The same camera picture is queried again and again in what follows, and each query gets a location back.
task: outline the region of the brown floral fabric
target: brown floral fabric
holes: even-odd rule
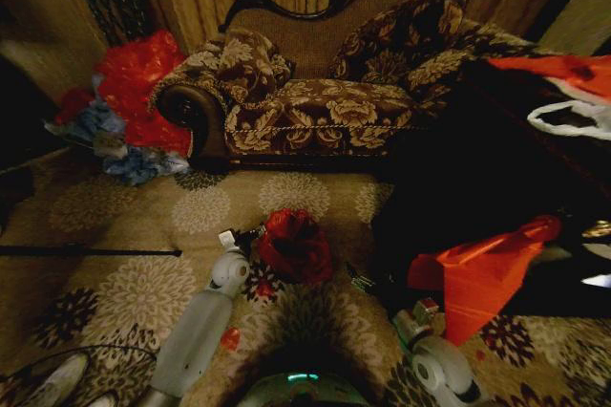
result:
[[[264,103],[236,104],[225,140],[236,154],[384,155],[391,137],[426,119],[397,86],[295,79]]]
[[[255,103],[272,94],[290,78],[286,60],[265,36],[244,28],[227,32],[217,78],[238,103]]]
[[[346,38],[329,76],[400,83],[410,69],[449,47],[464,7],[464,0],[408,0],[378,13]]]
[[[225,113],[228,113],[229,102],[217,78],[222,46],[221,41],[206,41],[155,86],[149,96],[149,103],[152,106],[156,105],[166,89],[181,85],[204,90],[219,103]]]
[[[533,42],[504,32],[496,25],[481,25],[465,20],[452,45],[409,71],[401,83],[408,93],[436,106],[445,102],[439,98],[452,91],[460,82],[460,68],[465,61],[503,56],[545,56],[554,54]]]

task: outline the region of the red rose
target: red rose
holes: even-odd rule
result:
[[[259,255],[291,283],[315,284],[333,274],[325,233],[303,209],[281,209],[269,215],[259,241]]]

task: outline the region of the patterned carpet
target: patterned carpet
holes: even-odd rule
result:
[[[181,257],[1,257],[0,406],[83,349],[90,364],[68,404],[115,390],[128,405],[155,352],[221,254],[217,233],[251,228],[272,210],[305,208],[326,231],[337,271],[320,287],[278,280],[255,256],[213,362],[183,405],[230,404],[282,349],[324,354],[375,405],[433,406],[376,300],[340,266],[364,270],[369,222],[392,187],[364,174],[199,172],[126,187],[82,153],[32,165],[35,194],[12,212],[2,245],[181,249]],[[611,322],[499,316],[461,350],[504,406],[601,407],[611,379]]]

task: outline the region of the red fabric flower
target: red fabric flower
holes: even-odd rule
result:
[[[94,96],[83,89],[70,89],[59,100],[61,105],[59,113],[55,115],[55,123],[64,125],[73,120],[78,113],[89,106]]]
[[[279,276],[294,283],[315,284],[333,274],[325,233],[307,211],[281,209],[269,215],[259,255]]]
[[[155,85],[184,55],[167,31],[109,49],[95,67],[105,77],[98,91],[125,122],[125,140],[134,146],[158,147],[187,156],[191,143],[188,130],[166,120],[149,95]]]

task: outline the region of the sofa cushion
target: sofa cushion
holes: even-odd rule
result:
[[[504,32],[499,27],[464,20],[452,45],[409,71],[401,83],[419,102],[450,92],[465,61],[502,56],[544,56],[554,52]]]
[[[217,79],[221,89],[238,103],[253,103],[282,87],[291,63],[259,32],[232,28],[225,37]]]
[[[464,6],[464,0],[408,0],[378,13],[348,35],[329,67],[330,77],[402,83],[410,69],[449,47]]]
[[[428,116],[390,85],[292,79],[263,103],[236,104],[225,120],[234,154],[386,155],[398,132]]]

